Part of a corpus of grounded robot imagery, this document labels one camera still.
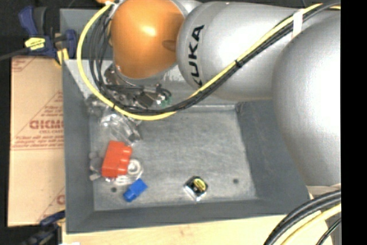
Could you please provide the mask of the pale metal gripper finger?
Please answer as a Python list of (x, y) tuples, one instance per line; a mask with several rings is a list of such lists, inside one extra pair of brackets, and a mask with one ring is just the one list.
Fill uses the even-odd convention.
[(142, 139), (139, 129), (141, 123), (141, 120), (127, 119), (127, 138), (131, 142), (140, 141)]
[(101, 127), (110, 135), (116, 138), (122, 138), (124, 136), (124, 123), (122, 118), (116, 113), (104, 114), (100, 119), (99, 123)]

